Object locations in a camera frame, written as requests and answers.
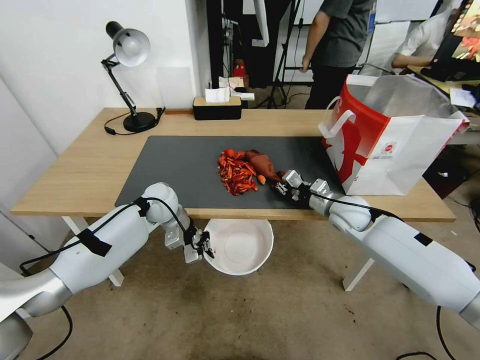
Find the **person's arm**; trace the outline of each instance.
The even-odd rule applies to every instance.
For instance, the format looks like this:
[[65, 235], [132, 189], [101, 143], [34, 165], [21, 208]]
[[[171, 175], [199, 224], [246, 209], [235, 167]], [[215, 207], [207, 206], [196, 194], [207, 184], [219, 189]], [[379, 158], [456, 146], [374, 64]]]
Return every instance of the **person's arm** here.
[[407, 56], [396, 53], [391, 61], [391, 67], [394, 69], [405, 69], [408, 65], [428, 66], [432, 59], [432, 56]]
[[428, 31], [425, 30], [425, 22], [418, 25], [405, 41], [400, 45], [391, 61], [394, 69], [405, 69], [408, 65], [427, 66], [432, 61], [432, 56], [414, 56], [417, 49], [429, 41]]
[[330, 18], [330, 15], [324, 13], [323, 11], [316, 13], [313, 23], [308, 30], [305, 55], [303, 55], [303, 59], [301, 60], [301, 73], [305, 73], [309, 69], [310, 61], [314, 54], [315, 48], [329, 27]]

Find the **person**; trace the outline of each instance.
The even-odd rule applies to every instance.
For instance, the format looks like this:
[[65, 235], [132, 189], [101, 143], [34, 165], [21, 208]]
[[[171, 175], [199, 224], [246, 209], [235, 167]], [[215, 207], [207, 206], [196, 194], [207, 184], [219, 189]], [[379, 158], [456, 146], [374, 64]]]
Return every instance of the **person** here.
[[448, 9], [418, 25], [395, 52], [391, 67], [405, 69], [409, 65], [429, 65], [444, 39], [449, 19], [455, 13], [455, 10]]
[[313, 85], [305, 109], [326, 109], [342, 90], [367, 39], [373, 0], [325, 0], [308, 31], [302, 73], [309, 65]]

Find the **light stand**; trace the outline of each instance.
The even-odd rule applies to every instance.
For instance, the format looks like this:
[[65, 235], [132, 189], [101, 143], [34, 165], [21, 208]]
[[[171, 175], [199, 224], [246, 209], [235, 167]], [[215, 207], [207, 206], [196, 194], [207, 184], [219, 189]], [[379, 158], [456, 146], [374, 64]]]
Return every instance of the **light stand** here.
[[[257, 104], [255, 108], [260, 108], [263, 104], [268, 102], [267, 104], [267, 109], [271, 109], [272, 105], [277, 108], [277, 103], [275, 102], [275, 90], [277, 88], [280, 89], [281, 92], [281, 105], [284, 105], [287, 103], [287, 94], [285, 93], [284, 90], [284, 80], [285, 80], [285, 70], [299, 70], [301, 67], [295, 67], [295, 66], [287, 66], [287, 50], [289, 47], [289, 41], [290, 41], [290, 36], [292, 35], [292, 30], [295, 26], [295, 18], [297, 17], [297, 13], [299, 11], [300, 7], [300, 0], [296, 2], [296, 0], [291, 0], [291, 5], [290, 5], [290, 14], [288, 17], [288, 30], [286, 33], [286, 39], [283, 44], [281, 44], [282, 47], [282, 52], [281, 52], [281, 57], [280, 61], [278, 62], [278, 68], [276, 70], [276, 75], [275, 75], [275, 80], [273, 81], [271, 91], [270, 91], [270, 96], [268, 96], [266, 99], [264, 99], [261, 103]], [[280, 80], [280, 71], [282, 71], [282, 64], [283, 64], [283, 74]]]
[[125, 29], [115, 21], [110, 21], [106, 25], [106, 32], [113, 40], [113, 54], [102, 60], [101, 64], [130, 109], [130, 115], [123, 120], [123, 127], [132, 133], [140, 133], [151, 129], [158, 124], [158, 120], [149, 112], [137, 112], [135, 102], [122, 89], [112, 72], [112, 68], [119, 64], [133, 67], [143, 63], [150, 51], [149, 39], [143, 32], [135, 29]]

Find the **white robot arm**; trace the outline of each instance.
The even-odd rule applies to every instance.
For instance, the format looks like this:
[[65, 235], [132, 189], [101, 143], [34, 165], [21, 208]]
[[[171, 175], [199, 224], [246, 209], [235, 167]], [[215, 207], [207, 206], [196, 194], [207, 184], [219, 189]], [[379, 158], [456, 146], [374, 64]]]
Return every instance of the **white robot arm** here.
[[[275, 188], [284, 198], [328, 217], [418, 296], [459, 313], [480, 329], [480, 280], [461, 257], [393, 214], [375, 211], [362, 198], [335, 194], [324, 180], [308, 183], [294, 170], [283, 180]], [[68, 241], [48, 269], [0, 281], [0, 360], [15, 359], [32, 336], [17, 309], [33, 317], [58, 309], [73, 294], [106, 280], [159, 225], [165, 229], [165, 246], [183, 247], [185, 262], [205, 254], [214, 257], [208, 232], [195, 227], [173, 189], [164, 183], [151, 185], [142, 197], [117, 207]]]
[[419, 297], [460, 314], [480, 330], [480, 280], [464, 259], [395, 215], [372, 211], [361, 197], [330, 191], [322, 179], [308, 183], [289, 170], [283, 180], [276, 184], [283, 197], [327, 217]]
[[133, 203], [115, 208], [70, 239], [49, 268], [0, 281], [0, 360], [16, 359], [32, 336], [17, 309], [38, 317], [60, 308], [72, 295], [106, 280], [159, 225], [165, 229], [165, 246], [183, 246], [187, 263], [203, 254], [214, 257], [208, 232], [195, 227], [174, 190], [153, 184]]

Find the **tripod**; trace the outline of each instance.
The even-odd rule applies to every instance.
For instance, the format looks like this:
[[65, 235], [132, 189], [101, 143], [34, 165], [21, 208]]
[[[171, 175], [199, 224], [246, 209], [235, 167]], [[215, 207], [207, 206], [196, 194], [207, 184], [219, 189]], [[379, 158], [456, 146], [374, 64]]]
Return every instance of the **tripod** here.
[[[276, 70], [275, 80], [273, 80], [273, 84], [272, 84], [272, 87], [271, 87], [270, 96], [268, 96], [265, 100], [263, 100], [261, 103], [259, 103], [257, 106], [255, 106], [256, 108], [259, 108], [263, 104], [268, 102], [267, 109], [271, 109], [272, 105], [276, 109], [277, 108], [277, 103], [275, 102], [274, 94], [275, 94], [275, 90], [277, 88], [280, 90], [281, 95], [282, 95], [282, 101], [281, 101], [280, 105], [284, 105], [284, 104], [287, 103], [287, 94], [285, 93], [285, 90], [284, 90], [285, 70], [295, 71], [295, 70], [301, 69], [300, 67], [287, 66], [287, 50], [288, 50], [288, 47], [289, 47], [290, 36], [292, 35], [292, 30], [294, 28], [295, 18], [297, 17], [297, 13], [299, 11], [300, 2], [301, 2], [301, 0], [297, 0], [297, 1], [291, 0], [290, 15], [288, 17], [288, 30], [287, 30], [287, 33], [286, 33], [285, 42], [281, 45], [281, 47], [282, 47], [281, 57], [280, 57], [280, 61], [278, 63], [278, 69]], [[283, 64], [283, 73], [282, 73], [282, 77], [281, 77], [281, 80], [280, 80], [280, 71], [282, 69], [282, 64]]]

